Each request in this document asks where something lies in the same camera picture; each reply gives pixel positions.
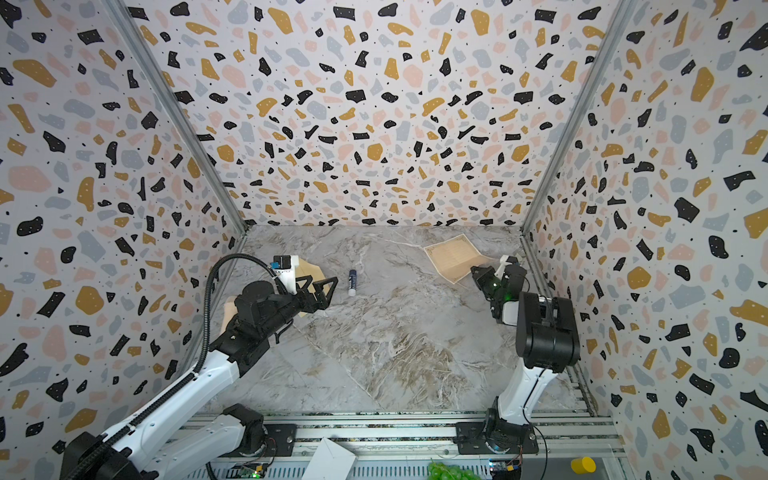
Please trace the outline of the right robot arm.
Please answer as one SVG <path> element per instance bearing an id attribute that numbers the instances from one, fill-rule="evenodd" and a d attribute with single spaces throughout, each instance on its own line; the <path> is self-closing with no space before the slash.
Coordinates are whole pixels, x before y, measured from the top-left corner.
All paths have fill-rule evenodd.
<path id="1" fill-rule="evenodd" d="M 504 256 L 497 268 L 473 266 L 471 276 L 497 324 L 515 330 L 518 364 L 487 410 L 479 437 L 493 452 L 519 451 L 533 433 L 532 413 L 548 384 L 580 359 L 572 302 L 532 290 L 527 270 Z"/>

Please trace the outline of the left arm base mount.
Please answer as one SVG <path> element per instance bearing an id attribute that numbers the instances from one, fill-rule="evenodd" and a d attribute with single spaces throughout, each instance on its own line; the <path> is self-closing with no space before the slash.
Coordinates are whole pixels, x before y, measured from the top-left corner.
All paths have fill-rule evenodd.
<path id="1" fill-rule="evenodd" d="M 247 427 L 238 447 L 222 454 L 232 458 L 290 457 L 297 433 L 296 424 L 268 423 Z"/>

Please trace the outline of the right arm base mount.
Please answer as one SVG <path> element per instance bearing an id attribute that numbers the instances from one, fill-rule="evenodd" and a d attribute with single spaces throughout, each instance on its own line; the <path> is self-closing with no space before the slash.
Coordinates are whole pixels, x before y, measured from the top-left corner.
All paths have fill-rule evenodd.
<path id="1" fill-rule="evenodd" d="M 455 425 L 454 443 L 461 455 L 538 454 L 539 446 L 530 425 L 502 422 L 490 426 L 485 422 L 459 422 Z"/>

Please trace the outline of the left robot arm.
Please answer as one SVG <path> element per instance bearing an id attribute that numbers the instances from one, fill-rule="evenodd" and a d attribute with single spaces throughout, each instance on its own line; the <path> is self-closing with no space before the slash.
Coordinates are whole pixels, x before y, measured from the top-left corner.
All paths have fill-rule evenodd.
<path id="1" fill-rule="evenodd" d="M 234 299 L 226 329 L 205 350 L 202 365 L 165 388 L 134 414 L 95 436 L 83 433 L 63 453 L 63 479 L 181 479 L 228 453 L 273 447 L 262 414 L 235 404 L 197 431 L 172 435 L 214 396 L 236 383 L 278 343 L 300 313 L 329 307 L 338 280 L 305 276 L 293 293 L 269 281 L 247 285 Z"/>

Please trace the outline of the cream paper letter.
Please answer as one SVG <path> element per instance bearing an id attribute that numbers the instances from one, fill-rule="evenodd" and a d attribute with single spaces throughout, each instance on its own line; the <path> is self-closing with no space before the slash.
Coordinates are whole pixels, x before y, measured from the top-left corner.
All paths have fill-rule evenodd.
<path id="1" fill-rule="evenodd" d="M 437 273 L 451 284 L 457 284 L 471 273 L 474 266 L 489 266 L 497 260 L 483 255 L 465 234 L 423 248 Z"/>

